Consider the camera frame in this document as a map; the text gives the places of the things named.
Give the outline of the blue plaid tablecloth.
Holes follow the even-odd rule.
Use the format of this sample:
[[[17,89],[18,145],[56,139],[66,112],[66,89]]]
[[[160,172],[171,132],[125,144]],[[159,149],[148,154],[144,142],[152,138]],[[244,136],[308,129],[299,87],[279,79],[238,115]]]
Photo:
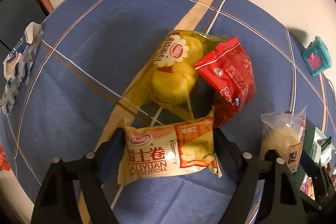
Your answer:
[[[65,0],[40,25],[29,83],[20,86],[10,114],[1,113],[3,148],[34,204],[53,160],[96,152],[118,127],[192,122],[214,111],[216,90],[199,74],[201,100],[191,121],[154,102],[127,107],[125,92],[172,30],[239,38],[256,95],[219,128],[257,159],[259,180],[273,162],[260,159],[261,114],[306,108],[305,130],[319,128],[335,148],[333,87],[324,75],[310,74],[301,56],[306,48],[290,29],[247,0]],[[220,162],[219,168],[221,177],[204,169],[125,186],[117,169],[101,187],[118,223],[220,223],[236,185]]]

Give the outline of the round bun clear wrapper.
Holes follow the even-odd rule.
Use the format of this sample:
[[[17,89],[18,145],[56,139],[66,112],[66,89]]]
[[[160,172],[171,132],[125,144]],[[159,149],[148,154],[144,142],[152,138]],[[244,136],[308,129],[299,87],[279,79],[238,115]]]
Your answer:
[[[261,114],[263,122],[260,159],[275,149],[289,170],[295,173],[299,166],[306,128],[306,108],[292,112]]]

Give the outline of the teal-rimmed white tray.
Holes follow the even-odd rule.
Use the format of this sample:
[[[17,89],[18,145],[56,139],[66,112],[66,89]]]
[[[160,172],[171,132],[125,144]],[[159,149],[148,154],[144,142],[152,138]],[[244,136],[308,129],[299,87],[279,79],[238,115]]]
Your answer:
[[[322,153],[322,144],[327,140],[327,137],[322,131],[317,128],[307,129],[305,132],[303,150],[316,163],[320,162]],[[294,180],[297,187],[300,187],[306,179],[306,172],[301,165],[298,166],[297,172],[294,173]]]

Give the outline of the blue white crumpled wrapper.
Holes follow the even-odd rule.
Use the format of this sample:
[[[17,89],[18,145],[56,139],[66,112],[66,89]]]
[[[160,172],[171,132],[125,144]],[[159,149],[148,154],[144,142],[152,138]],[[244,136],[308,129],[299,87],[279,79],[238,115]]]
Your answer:
[[[13,109],[20,86],[29,83],[30,71],[43,35],[42,25],[31,22],[17,45],[3,61],[6,85],[1,99],[1,112],[5,115],[9,115]]]

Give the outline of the teal toy house box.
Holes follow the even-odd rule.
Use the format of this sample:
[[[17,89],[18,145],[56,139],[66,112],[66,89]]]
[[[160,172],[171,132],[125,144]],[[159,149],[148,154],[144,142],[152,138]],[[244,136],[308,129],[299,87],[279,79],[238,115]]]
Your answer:
[[[316,76],[332,66],[329,50],[319,36],[315,37],[301,56],[312,76]]]

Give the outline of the red snack packet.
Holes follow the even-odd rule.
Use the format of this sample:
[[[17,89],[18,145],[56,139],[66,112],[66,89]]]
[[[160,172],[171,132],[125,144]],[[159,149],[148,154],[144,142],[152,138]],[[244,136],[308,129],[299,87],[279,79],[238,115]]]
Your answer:
[[[252,61],[237,36],[219,43],[194,69],[216,90],[215,128],[230,121],[256,95]]]

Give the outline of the pink swiss roll packet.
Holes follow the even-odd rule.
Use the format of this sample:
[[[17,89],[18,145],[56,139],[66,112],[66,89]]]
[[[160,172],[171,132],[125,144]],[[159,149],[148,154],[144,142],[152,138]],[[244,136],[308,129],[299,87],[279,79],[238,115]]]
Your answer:
[[[301,185],[300,190],[304,192],[308,197],[315,200],[314,186],[311,177],[308,177]]]

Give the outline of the yellow cake snack bag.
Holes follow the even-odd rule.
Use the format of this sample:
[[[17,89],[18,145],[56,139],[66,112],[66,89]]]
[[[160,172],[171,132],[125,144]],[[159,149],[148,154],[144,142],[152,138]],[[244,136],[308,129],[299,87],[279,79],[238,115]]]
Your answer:
[[[198,73],[194,65],[228,36],[191,30],[172,30],[146,63],[139,79],[125,92],[127,107],[139,109],[154,102],[178,117],[191,121],[198,116]]]

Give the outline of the green snack packet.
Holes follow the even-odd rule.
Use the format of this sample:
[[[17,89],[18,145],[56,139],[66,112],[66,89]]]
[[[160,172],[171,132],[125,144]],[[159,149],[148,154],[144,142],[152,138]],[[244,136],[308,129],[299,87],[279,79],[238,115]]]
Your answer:
[[[327,139],[320,139],[317,140],[317,144],[321,148],[319,162],[321,165],[327,165],[329,162],[332,161],[335,148],[332,143],[332,138],[329,136]]]

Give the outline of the orange swiss roll packet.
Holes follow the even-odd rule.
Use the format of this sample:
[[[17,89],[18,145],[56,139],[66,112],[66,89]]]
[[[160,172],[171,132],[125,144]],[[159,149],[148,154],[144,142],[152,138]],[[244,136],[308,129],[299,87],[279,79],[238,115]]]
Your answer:
[[[180,176],[208,169],[222,176],[214,148],[214,111],[192,122],[134,128],[125,126],[121,186],[138,179]]]

